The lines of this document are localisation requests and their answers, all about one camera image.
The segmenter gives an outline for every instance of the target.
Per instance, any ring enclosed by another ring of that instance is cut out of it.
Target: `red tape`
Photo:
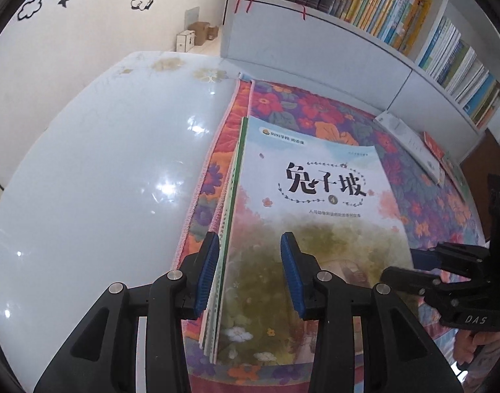
[[[254,0],[250,0],[250,2],[248,3],[248,7],[246,8],[247,13],[248,13],[248,10],[250,10],[250,6],[252,5],[253,2],[254,2]]]

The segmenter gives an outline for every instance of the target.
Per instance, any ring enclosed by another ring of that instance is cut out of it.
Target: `white book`
[[[452,92],[452,96],[455,100],[459,102],[460,97],[466,91],[467,87],[470,86],[475,77],[484,69],[483,64],[476,58],[472,66],[469,68],[467,74],[462,78],[459,85]]]
[[[447,19],[447,21],[445,22],[445,26],[443,26],[443,29],[441,30],[439,38],[435,42],[435,46],[432,49],[432,52],[430,53],[430,56],[429,56],[430,63],[428,64],[427,69],[425,69],[426,72],[430,73],[432,71],[434,62],[437,60],[437,58],[439,56],[438,53],[441,49],[441,45],[450,36],[449,34],[451,31],[451,26],[452,26],[452,22],[450,22],[450,19]]]
[[[388,111],[375,117],[374,122],[381,125],[398,140],[399,144],[412,155],[435,184],[443,184],[445,180],[445,171],[441,168],[439,161],[428,150],[425,143],[416,132]]]
[[[441,73],[443,72],[443,70],[445,69],[446,65],[448,64],[448,62],[450,60],[450,56],[452,56],[452,54],[456,50],[456,48],[457,48],[458,43],[459,43],[460,40],[461,40],[461,33],[460,32],[457,32],[454,35],[454,37],[452,38],[452,40],[450,40],[450,43],[449,43],[447,49],[445,50],[445,54],[441,58],[441,61],[438,64],[438,68],[436,69],[436,74],[434,76],[434,79],[436,81],[439,79]]]
[[[443,64],[443,61],[447,57],[447,51],[450,48],[452,42],[455,40],[456,35],[458,34],[458,30],[456,30],[455,26],[452,25],[450,28],[450,34],[448,36],[448,39],[443,42],[441,45],[441,49],[438,54],[438,58],[435,62],[434,67],[430,71],[430,76],[432,78],[435,78],[439,74],[439,70],[441,69],[441,65]]]
[[[447,86],[446,90],[447,93],[452,94],[453,90],[459,85],[461,80],[463,80],[464,76],[467,74],[469,71],[470,67],[474,63],[476,59],[476,52],[474,49],[471,47],[465,57],[463,58],[463,61],[459,65],[458,70],[450,80],[449,85]]]
[[[465,94],[460,98],[459,104],[461,105],[462,108],[470,101],[470,99],[472,99],[472,97],[474,97],[474,94],[477,93],[477,91],[480,89],[480,87],[483,85],[483,83],[488,77],[489,77],[489,70],[484,69],[482,71],[482,74],[479,77],[477,77],[477,81],[475,81],[473,85],[469,87],[465,92]]]

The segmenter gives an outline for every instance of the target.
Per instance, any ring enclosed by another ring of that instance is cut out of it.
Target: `floral tablecloth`
[[[241,117],[248,115],[303,134],[352,145],[375,146],[397,200],[397,207],[411,248],[427,249],[440,241],[481,245],[483,234],[477,215],[446,179],[443,188],[433,184],[416,161],[382,127],[373,115],[347,104],[314,95],[308,91],[265,81],[240,82],[227,123],[220,130],[217,144],[205,166],[204,182],[197,205],[191,211],[188,236],[181,257],[199,249],[208,228],[215,227],[222,204],[229,169],[229,157],[237,141]],[[444,281],[453,275],[441,273]],[[419,316],[430,336],[451,360],[453,330],[439,324],[439,315],[424,303]],[[199,326],[187,329],[186,359],[192,389],[195,391],[239,390],[260,392],[307,391],[311,364],[288,366],[212,365],[197,342]],[[356,388],[362,390],[363,372],[356,369]]]

